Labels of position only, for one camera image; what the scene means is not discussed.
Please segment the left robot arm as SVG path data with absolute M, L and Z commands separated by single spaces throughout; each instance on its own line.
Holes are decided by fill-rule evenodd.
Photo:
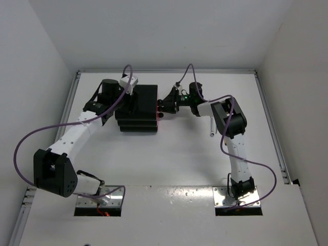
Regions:
M 114 111 L 129 106 L 133 90 L 138 83 L 136 76 L 120 80 L 104 79 L 86 102 L 77 121 L 48 149 L 39 149 L 33 156 L 34 185 L 50 193 L 69 197 L 99 198 L 104 181 L 96 176 L 74 169 L 77 154 Z

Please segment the pink bottom drawer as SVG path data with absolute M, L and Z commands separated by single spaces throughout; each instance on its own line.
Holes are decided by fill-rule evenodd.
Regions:
M 159 122 L 160 120 L 164 117 L 164 113 L 163 112 L 158 112 L 157 113 L 157 128 L 159 127 Z

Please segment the pink top drawer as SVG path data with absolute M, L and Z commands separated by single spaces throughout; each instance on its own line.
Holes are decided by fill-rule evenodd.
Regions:
M 157 101 L 157 105 L 158 105 L 159 107 L 161 107 L 161 106 L 163 105 L 163 100 L 162 100 L 162 99 L 159 99 L 159 100 Z

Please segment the pink drawer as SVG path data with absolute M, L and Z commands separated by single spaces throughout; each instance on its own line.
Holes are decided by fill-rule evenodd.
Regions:
M 159 127 L 159 122 L 160 120 L 164 117 L 164 113 L 163 112 L 158 112 L 157 113 L 157 128 Z
M 162 99 L 159 99 L 159 100 L 157 101 L 157 105 L 158 105 L 159 107 L 161 107 L 161 106 L 163 105 L 163 100 L 162 100 Z
M 162 106 L 157 107 L 156 109 L 157 109 L 157 112 L 163 112 L 163 107 Z

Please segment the black drawer cabinet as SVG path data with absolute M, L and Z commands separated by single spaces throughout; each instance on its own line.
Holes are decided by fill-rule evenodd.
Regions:
M 137 85 L 130 102 L 115 111 L 115 119 L 122 132 L 156 133 L 157 85 Z

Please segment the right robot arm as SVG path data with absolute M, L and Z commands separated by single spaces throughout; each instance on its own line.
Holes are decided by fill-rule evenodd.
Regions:
M 216 127 L 216 131 L 223 137 L 222 143 L 228 148 L 231 164 L 228 178 L 228 183 L 231 185 L 229 196 L 237 199 L 255 190 L 244 148 L 247 120 L 235 98 L 205 101 L 201 83 L 190 83 L 189 92 L 183 94 L 182 86 L 176 82 L 170 93 L 164 99 L 157 101 L 157 105 L 160 117 L 163 117 L 164 113 L 175 114 L 180 107 L 190 107 L 191 112 L 197 117 L 210 117 L 211 128 Z

